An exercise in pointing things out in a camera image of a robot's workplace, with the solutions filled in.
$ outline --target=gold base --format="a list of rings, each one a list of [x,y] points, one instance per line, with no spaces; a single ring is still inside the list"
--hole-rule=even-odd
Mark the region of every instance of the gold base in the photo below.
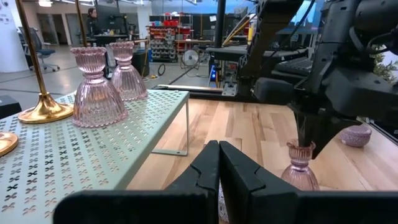
[[[11,152],[18,145],[18,136],[12,133],[0,133],[0,156]]]
[[[39,93],[37,106],[19,113],[18,119],[26,124],[44,124],[59,121],[72,114],[73,105],[57,103],[50,93]]]

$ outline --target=small pink vase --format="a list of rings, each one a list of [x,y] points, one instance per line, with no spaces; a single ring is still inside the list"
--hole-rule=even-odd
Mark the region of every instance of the small pink vase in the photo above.
[[[287,147],[292,164],[285,169],[281,178],[300,190],[319,190],[317,178],[308,166],[315,143],[300,147],[299,140],[293,139],[287,142]]]
[[[85,128],[106,126],[127,116],[127,110],[115,87],[104,78],[104,47],[70,49],[85,79],[80,83],[75,98],[72,122]]]
[[[118,66],[113,72],[112,84],[122,100],[138,100],[148,95],[139,72],[131,65],[133,41],[110,44]]]

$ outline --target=black pole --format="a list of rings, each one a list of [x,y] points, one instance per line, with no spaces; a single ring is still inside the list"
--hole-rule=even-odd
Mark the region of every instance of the black pole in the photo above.
[[[214,43],[214,46],[218,48],[220,48],[223,45],[225,3],[226,0],[218,0],[216,34],[215,34],[215,43]]]

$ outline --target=metal frame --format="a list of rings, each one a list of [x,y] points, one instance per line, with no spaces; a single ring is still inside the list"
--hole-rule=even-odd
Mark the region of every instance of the metal frame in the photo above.
[[[187,156],[189,153],[189,107],[188,100],[185,103],[185,116],[187,117],[187,150],[179,151],[179,150],[170,150],[170,149],[154,149],[152,153],[155,154],[165,154],[165,155],[173,155],[173,156]]]

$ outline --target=black chair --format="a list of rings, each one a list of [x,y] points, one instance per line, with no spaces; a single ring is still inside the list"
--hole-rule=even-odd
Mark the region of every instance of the black chair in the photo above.
[[[25,44],[24,44],[24,51],[25,54],[30,55],[29,49],[27,47],[27,39],[26,39],[26,35],[24,32],[24,29],[22,27],[19,27],[19,30],[21,30],[21,34],[24,36],[25,38]],[[60,67],[58,65],[54,65],[54,64],[50,64],[50,63],[45,63],[44,59],[45,58],[49,58],[52,54],[55,53],[55,50],[53,49],[49,49],[48,46],[50,45],[49,43],[42,43],[42,41],[39,38],[39,35],[37,35],[37,30],[35,28],[29,28],[30,30],[30,36],[32,37],[33,40],[33,44],[35,45],[35,49],[36,49],[36,54],[37,54],[37,58],[42,60],[42,63],[40,64],[40,66],[46,70],[48,67],[52,68],[52,71],[55,72],[57,68],[57,70],[60,69]]]

